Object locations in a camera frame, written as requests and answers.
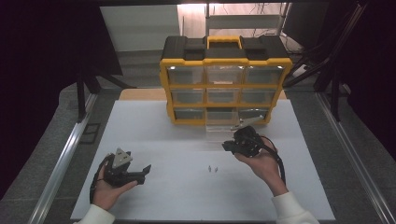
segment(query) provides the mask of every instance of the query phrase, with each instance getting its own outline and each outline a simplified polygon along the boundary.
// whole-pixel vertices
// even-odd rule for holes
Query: person's arm
[[[275,150],[274,146],[266,138],[262,138],[265,145]],[[235,157],[247,164],[254,174],[262,179],[272,191],[272,199],[277,212],[277,224],[317,224],[318,221],[310,212],[303,209],[292,192],[289,192],[279,175],[276,160],[266,150],[255,157],[248,158],[235,153]]]
[[[96,183],[95,193],[90,210],[85,217],[75,224],[111,224],[114,216],[107,212],[125,191],[137,185],[137,181],[130,182],[120,188],[113,189],[104,179],[105,166],[102,166]]]

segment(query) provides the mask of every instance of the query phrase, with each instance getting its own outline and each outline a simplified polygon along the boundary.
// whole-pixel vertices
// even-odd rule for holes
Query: human hand
[[[120,188],[113,189],[103,178],[105,173],[105,164],[102,166],[96,183],[95,193],[93,194],[92,203],[105,210],[109,210],[120,195],[137,185],[137,181],[130,182]]]
[[[276,151],[268,139],[262,137],[262,141],[273,151]],[[247,164],[253,173],[268,185],[274,196],[289,192],[280,178],[276,160],[267,150],[262,149],[258,155],[251,158],[240,153],[235,153],[234,155],[239,161]]]

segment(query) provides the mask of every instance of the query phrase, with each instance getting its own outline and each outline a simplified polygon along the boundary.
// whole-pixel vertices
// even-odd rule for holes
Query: cabinet
[[[175,124],[268,123],[292,67],[279,36],[169,36],[160,62],[167,113]]]

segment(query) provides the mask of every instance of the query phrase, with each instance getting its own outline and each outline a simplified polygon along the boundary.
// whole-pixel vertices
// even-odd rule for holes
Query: drawer
[[[203,119],[202,108],[174,108],[175,119]]]
[[[236,103],[238,101],[239,88],[207,88],[206,102],[210,104]]]
[[[276,89],[242,89],[241,103],[271,104]]]
[[[169,66],[170,84],[203,84],[204,68],[202,66]]]
[[[278,84],[283,73],[282,66],[249,66],[244,83],[247,84]]]
[[[206,80],[208,84],[240,84],[243,66],[207,66]]]
[[[235,125],[238,120],[234,107],[208,107],[206,109],[206,125]]]
[[[267,115],[268,108],[260,107],[260,108],[238,108],[238,116],[240,119],[251,119],[257,118],[260,115],[263,115],[264,118]]]
[[[174,104],[202,104],[204,89],[171,89]]]

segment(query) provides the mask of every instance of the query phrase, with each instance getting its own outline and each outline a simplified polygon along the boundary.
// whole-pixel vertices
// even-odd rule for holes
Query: white table surface
[[[129,172],[152,167],[145,184],[126,192],[110,210],[117,219],[274,221],[272,194],[264,182],[221,142],[206,141],[205,126],[172,124],[165,106],[165,101],[114,104],[71,218],[87,213],[92,177],[105,155],[120,147],[132,152]],[[270,123],[254,127],[279,149],[288,188],[300,204],[318,220],[335,220],[290,101],[279,100]]]

